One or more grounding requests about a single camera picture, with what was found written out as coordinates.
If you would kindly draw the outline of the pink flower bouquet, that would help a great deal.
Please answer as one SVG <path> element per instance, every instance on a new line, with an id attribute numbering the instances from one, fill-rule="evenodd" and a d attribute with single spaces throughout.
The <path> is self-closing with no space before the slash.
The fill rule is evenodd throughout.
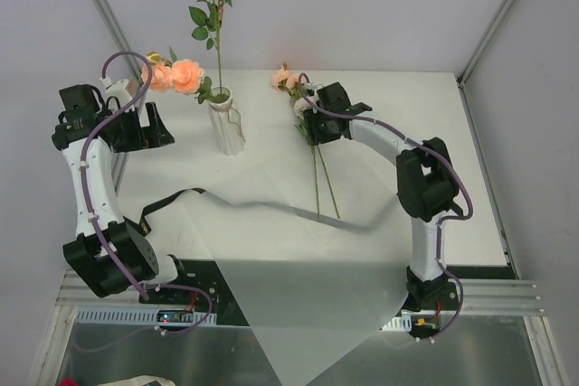
<path id="1" fill-rule="evenodd" d="M 272 87 L 277 90 L 286 93 L 289 96 L 289 103 L 292 106 L 294 117 L 296 119 L 296 124 L 294 127 L 303 137 L 303 139 L 308 144 L 310 149 L 313 171 L 314 171 L 314 186 L 315 186 L 315 197 L 316 197 L 316 211 L 317 215 L 321 214 L 321 204 L 320 204 L 320 190 L 318 182 L 318 165 L 321 165 L 321 170 L 325 176 L 327 182 L 327 188 L 334 208 L 334 213 L 336 218 L 341 219 L 340 211 L 337 206 L 337 199 L 334 193 L 334 188 L 331 183 L 329 176 L 329 171 L 327 169 L 327 164 L 325 158 L 320 149 L 320 144 L 314 142 L 314 134 L 312 127 L 308 123 L 312 120 L 317 112 L 314 111 L 311 103 L 317 103 L 317 95 L 309 97 L 306 95 L 305 90 L 302 85 L 309 82 L 302 82 L 299 80 L 299 75 L 290 70 L 288 64 L 283 62 L 281 66 L 273 73 L 271 78 Z"/>

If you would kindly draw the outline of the black ribbon gold lettering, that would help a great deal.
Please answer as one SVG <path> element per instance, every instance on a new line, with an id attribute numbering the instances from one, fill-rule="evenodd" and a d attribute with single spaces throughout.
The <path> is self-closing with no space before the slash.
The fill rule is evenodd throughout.
<path id="1" fill-rule="evenodd" d="M 170 204 L 175 202 L 181 196 L 193 193 L 196 196 L 200 196 L 206 203 L 210 203 L 213 205 L 218 205 L 222 208 L 226 209 L 256 209 L 258 206 L 263 206 L 267 209 L 277 210 L 283 213 L 291 213 L 295 214 L 296 216 L 300 217 L 301 219 L 307 221 L 314 221 L 320 223 L 325 226 L 329 226 L 332 228 L 340 229 L 340 230 L 348 230 L 355 233 L 362 233 L 362 232 L 370 232 L 370 231 L 377 231 L 380 224 L 383 223 L 384 213 L 387 212 L 387 208 L 383 208 L 380 213 L 375 216 L 368 224 L 360 224 L 360 223 L 353 223 L 350 221 L 343 221 L 339 220 L 338 218 L 331 218 L 327 215 L 320 214 L 317 215 L 314 212 L 310 212 L 301 208 L 293 207 L 288 204 L 284 204 L 281 202 L 272 202 L 272 201 L 246 201 L 240 203 L 231 203 L 226 201 L 224 198 L 219 197 L 216 194 L 210 193 L 205 189 L 194 187 L 189 189 L 184 189 L 177 191 L 165 198 L 162 198 L 158 201 L 152 202 L 146 205 L 140 214 L 138 224 L 143 228 L 144 233 L 150 233 L 152 231 L 152 227 L 147 221 L 147 216 L 158 212 L 159 210 L 168 207 Z"/>

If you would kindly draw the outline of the white wrapping paper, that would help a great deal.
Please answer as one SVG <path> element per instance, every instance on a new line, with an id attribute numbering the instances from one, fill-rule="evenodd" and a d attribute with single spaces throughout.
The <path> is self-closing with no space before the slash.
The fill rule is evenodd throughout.
<path id="1" fill-rule="evenodd" d="M 410 220 L 379 182 L 356 183 L 340 218 L 308 184 L 235 176 L 183 206 L 284 385 L 305 385 L 378 332 L 407 297 Z"/>

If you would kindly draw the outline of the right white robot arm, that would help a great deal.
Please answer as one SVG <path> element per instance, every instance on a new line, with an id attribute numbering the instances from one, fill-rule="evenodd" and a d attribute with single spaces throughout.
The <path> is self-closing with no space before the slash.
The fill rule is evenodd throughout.
<path id="1" fill-rule="evenodd" d="M 298 85 L 308 104 L 303 112 L 308 142 L 322 145 L 341 138 L 374 150 L 395 167 L 399 203 L 412 224 L 412 257 L 406 269 L 407 299 L 403 308 L 418 312 L 441 298 L 449 277 L 442 264 L 442 223 L 463 217 L 455 202 L 461 188 L 444 141 L 438 137 L 418 143 L 373 116 L 363 102 L 353 105 L 343 86 L 314 88 Z"/>

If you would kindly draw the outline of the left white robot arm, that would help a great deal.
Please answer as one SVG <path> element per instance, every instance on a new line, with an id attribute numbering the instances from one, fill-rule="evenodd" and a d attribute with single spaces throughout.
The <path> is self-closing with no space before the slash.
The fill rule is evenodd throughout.
<path id="1" fill-rule="evenodd" d="M 159 285 L 170 303 L 189 298 L 191 282 L 172 254 L 157 254 L 146 238 L 143 222 L 133 222 L 119 208 L 113 182 L 113 162 L 128 152 L 171 145 L 153 102 L 146 105 L 142 126 L 136 108 L 113 114 L 138 92 L 133 80 L 104 81 L 105 90 L 89 84 L 62 89 L 64 106 L 52 142 L 71 172 L 77 223 L 75 240 L 64 244 L 71 268 L 97 297 L 119 294 L 133 285 Z"/>

